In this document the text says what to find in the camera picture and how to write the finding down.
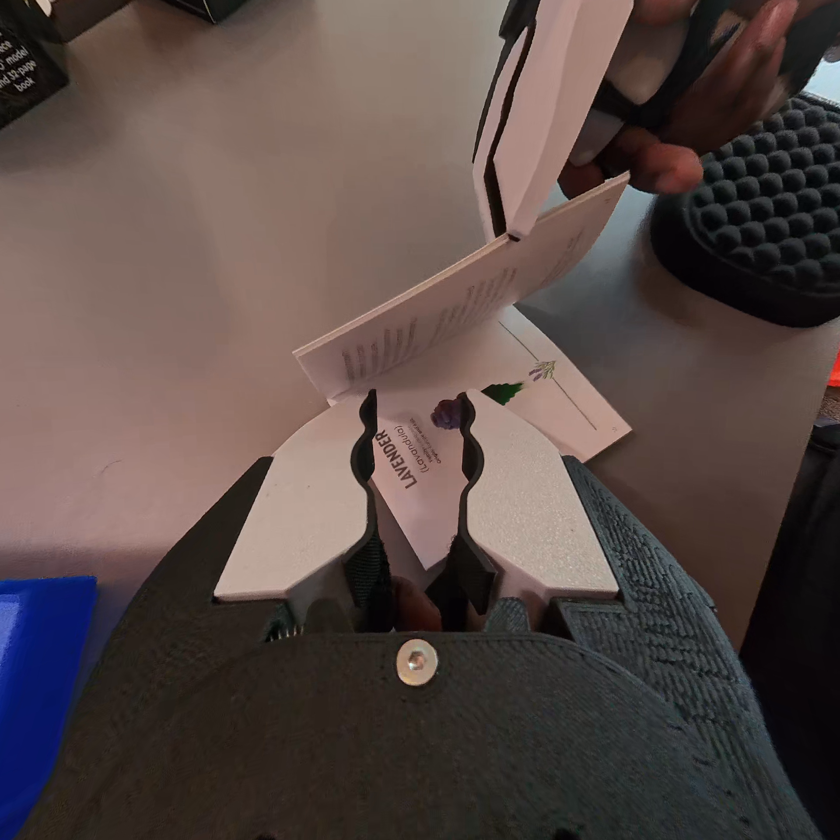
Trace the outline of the matte black box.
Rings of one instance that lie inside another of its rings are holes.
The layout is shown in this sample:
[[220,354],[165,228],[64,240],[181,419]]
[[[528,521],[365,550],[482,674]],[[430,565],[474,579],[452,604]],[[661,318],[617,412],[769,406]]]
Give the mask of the matte black box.
[[242,6],[249,1],[244,0],[218,0],[218,1],[164,1],[166,5],[177,8],[187,14],[200,18],[203,21],[218,25],[230,18]]

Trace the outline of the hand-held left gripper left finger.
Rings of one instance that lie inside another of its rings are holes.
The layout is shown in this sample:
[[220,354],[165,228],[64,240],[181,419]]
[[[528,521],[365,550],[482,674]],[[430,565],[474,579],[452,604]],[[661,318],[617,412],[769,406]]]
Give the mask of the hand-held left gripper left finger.
[[328,600],[352,621],[393,619],[370,486],[377,430],[376,392],[368,391],[331,406],[278,447],[215,600],[279,600],[300,618]]

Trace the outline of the black glossy cardboard box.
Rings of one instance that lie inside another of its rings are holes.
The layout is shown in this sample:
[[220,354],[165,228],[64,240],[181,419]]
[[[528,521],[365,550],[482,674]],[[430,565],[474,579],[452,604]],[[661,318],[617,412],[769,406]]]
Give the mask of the black glossy cardboard box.
[[2,22],[1,129],[69,85],[64,46]]

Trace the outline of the black mesh cushion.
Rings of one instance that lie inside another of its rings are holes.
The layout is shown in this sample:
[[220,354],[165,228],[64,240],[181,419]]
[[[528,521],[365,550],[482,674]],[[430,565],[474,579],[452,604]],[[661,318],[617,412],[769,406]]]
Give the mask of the black mesh cushion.
[[839,315],[839,106],[804,92],[704,156],[691,192],[661,196],[654,255],[685,286],[805,329]]

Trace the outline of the person's dark clothing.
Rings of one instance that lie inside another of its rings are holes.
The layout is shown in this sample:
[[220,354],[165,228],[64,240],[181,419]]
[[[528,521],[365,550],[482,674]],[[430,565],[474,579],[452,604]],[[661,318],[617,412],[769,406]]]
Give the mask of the person's dark clothing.
[[771,740],[824,838],[839,838],[839,423],[805,448],[740,653]]

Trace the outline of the white instruction booklet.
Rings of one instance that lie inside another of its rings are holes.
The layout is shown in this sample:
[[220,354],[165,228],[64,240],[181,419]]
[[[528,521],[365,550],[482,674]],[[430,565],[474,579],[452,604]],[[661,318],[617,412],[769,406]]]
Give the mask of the white instruction booklet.
[[523,240],[501,236],[402,295],[305,344],[294,356],[330,404],[377,393],[385,455],[374,483],[420,564],[442,561],[457,529],[457,428],[432,415],[485,392],[563,455],[588,461],[631,427],[514,304],[590,252],[627,186],[613,178],[540,216]]

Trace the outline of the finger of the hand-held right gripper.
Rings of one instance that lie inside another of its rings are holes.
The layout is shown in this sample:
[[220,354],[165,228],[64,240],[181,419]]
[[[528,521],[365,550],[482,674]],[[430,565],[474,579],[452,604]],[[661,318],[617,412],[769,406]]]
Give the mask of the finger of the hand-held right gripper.
[[632,1],[542,1],[503,130],[503,212],[530,234],[632,13]]
[[530,217],[527,68],[532,25],[509,27],[479,119],[472,182],[482,217]]

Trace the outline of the grey desk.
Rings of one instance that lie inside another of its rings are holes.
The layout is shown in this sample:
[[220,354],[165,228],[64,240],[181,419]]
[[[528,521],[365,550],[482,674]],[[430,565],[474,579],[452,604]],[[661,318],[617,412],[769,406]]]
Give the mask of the grey desk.
[[[92,574],[89,670],[167,551],[324,401],[294,349],[482,246],[506,2],[135,2],[2,131],[2,578]],[[746,634],[837,355],[684,287],[625,191],[522,311],[633,434],[591,462]]]

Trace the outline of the person's right hand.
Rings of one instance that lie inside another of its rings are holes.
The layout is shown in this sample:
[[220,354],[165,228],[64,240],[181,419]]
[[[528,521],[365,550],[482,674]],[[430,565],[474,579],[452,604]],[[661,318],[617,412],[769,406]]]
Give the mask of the person's right hand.
[[622,125],[590,160],[565,163],[562,194],[575,198],[608,178],[629,174],[640,192],[674,195],[702,179],[701,157],[745,133],[792,94],[781,73],[792,28],[812,18],[828,1],[730,2],[713,29],[717,39],[733,28],[700,78],[653,129]]

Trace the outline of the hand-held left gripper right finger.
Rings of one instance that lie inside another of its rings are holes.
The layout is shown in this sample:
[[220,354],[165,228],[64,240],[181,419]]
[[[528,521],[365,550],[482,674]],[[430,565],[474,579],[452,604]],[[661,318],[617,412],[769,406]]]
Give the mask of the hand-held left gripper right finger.
[[614,602],[615,574],[554,443],[482,392],[457,405],[465,487],[440,572],[443,620],[489,618],[509,600],[529,621],[553,599]]

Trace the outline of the blue plastic bin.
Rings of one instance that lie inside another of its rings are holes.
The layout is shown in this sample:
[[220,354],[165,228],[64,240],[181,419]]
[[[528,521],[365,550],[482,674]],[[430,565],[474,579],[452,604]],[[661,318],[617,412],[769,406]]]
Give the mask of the blue plastic bin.
[[97,600],[94,576],[1,582],[1,838],[53,770]]

